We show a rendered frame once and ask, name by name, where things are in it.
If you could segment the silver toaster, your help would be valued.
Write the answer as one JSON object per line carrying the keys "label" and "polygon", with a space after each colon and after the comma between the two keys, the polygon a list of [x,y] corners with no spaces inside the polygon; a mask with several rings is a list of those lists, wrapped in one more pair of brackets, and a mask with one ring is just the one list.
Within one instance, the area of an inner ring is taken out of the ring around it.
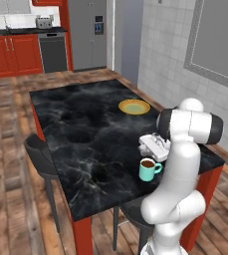
{"label": "silver toaster", "polygon": [[51,29],[53,26],[53,17],[41,17],[37,16],[35,19],[36,27],[38,29]]}

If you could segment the red tall side panel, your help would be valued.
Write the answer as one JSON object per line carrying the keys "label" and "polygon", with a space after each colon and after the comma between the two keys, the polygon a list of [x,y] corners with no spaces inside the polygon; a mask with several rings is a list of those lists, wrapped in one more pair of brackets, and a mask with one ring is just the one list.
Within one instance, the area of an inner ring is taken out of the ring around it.
{"label": "red tall side panel", "polygon": [[59,7],[61,27],[66,30],[66,49],[69,70],[74,70],[73,55],[72,55],[72,40],[71,40],[71,28],[70,28],[70,13],[68,0],[62,0],[62,5]]}

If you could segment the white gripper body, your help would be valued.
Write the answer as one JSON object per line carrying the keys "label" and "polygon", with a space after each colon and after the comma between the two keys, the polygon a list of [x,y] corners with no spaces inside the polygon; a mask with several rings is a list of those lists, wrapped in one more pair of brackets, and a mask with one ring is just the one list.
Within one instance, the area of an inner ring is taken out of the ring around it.
{"label": "white gripper body", "polygon": [[145,134],[140,138],[140,144],[144,144],[148,150],[148,155],[157,162],[163,162],[167,160],[171,142],[168,139],[162,138],[155,133]]}

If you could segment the dark grey stool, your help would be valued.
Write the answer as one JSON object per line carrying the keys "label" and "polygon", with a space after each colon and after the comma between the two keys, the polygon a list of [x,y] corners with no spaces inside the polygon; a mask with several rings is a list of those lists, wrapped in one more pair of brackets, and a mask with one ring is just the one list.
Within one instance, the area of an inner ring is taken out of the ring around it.
{"label": "dark grey stool", "polygon": [[57,232],[60,232],[58,213],[54,198],[54,189],[51,182],[52,179],[58,180],[59,177],[55,169],[48,146],[35,133],[31,133],[25,139],[24,145],[38,174],[45,180],[46,191],[51,205]]}
{"label": "dark grey stool", "polygon": [[117,243],[117,228],[118,228],[118,211],[121,210],[125,218],[136,228],[139,229],[139,243],[138,243],[138,252],[140,254],[141,249],[146,244],[149,236],[152,234],[154,226],[145,222],[141,216],[140,206],[141,202],[144,200],[144,197],[134,199],[132,201],[126,202],[119,206],[114,207],[114,241],[113,241],[113,250],[116,250]]}

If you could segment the grey dishwasher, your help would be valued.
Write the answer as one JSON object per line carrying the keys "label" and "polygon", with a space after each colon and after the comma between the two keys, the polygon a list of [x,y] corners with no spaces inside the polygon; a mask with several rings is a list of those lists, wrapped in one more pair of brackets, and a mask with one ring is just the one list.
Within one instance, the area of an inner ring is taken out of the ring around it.
{"label": "grey dishwasher", "polygon": [[68,70],[66,35],[64,32],[39,34],[39,44],[45,73]]}

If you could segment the grey framed window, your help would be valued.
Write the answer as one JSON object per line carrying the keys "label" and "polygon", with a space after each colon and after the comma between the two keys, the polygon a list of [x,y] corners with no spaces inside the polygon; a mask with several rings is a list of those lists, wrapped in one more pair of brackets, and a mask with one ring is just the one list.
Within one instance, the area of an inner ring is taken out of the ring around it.
{"label": "grey framed window", "polygon": [[228,0],[195,1],[184,68],[228,87]]}

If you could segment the yellow plate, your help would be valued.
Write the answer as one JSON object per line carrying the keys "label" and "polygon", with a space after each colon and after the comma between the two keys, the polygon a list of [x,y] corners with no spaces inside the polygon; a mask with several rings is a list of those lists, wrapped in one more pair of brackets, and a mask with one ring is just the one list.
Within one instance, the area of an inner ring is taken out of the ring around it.
{"label": "yellow plate", "polygon": [[144,115],[150,110],[150,104],[142,100],[124,100],[118,104],[118,108],[129,115]]}

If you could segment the red counter with black marble top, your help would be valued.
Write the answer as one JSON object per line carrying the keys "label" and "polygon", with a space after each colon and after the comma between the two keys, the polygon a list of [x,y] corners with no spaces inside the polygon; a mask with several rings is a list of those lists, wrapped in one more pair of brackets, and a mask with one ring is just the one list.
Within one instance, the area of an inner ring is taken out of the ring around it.
{"label": "red counter with black marble top", "polygon": [[[134,199],[149,196],[160,184],[162,170],[152,181],[142,181],[138,147],[145,134],[159,135],[161,112],[150,109],[133,116],[118,104],[137,95],[117,80],[31,93],[32,104],[75,223]],[[222,165],[201,152],[197,177]]]}

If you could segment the teal mug of hot chocolate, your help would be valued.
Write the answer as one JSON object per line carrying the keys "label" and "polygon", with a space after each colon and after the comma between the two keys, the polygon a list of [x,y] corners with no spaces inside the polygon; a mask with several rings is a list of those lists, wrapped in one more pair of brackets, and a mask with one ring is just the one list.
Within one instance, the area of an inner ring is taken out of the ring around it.
{"label": "teal mug of hot chocolate", "polygon": [[162,165],[159,162],[155,162],[151,158],[143,158],[139,164],[138,176],[142,181],[152,181],[154,176],[160,173]]}

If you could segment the grey fridge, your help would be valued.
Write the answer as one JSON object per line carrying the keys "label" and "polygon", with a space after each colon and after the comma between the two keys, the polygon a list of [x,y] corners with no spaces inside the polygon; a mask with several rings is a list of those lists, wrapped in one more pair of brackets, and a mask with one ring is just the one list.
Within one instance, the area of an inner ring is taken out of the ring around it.
{"label": "grey fridge", "polygon": [[107,0],[68,0],[74,70],[107,65]]}

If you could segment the red base cupboards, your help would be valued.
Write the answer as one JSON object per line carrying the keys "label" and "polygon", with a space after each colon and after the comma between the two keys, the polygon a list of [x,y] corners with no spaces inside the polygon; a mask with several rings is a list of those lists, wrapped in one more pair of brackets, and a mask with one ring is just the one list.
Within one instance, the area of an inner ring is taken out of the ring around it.
{"label": "red base cupboards", "polygon": [[0,78],[42,72],[36,34],[0,36]]}

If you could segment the red wall cupboard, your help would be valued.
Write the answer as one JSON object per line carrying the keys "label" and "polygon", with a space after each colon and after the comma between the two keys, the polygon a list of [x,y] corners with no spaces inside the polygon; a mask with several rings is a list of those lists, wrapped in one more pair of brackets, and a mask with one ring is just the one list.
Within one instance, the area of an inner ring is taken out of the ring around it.
{"label": "red wall cupboard", "polygon": [[32,0],[33,6],[62,6],[65,0]]}

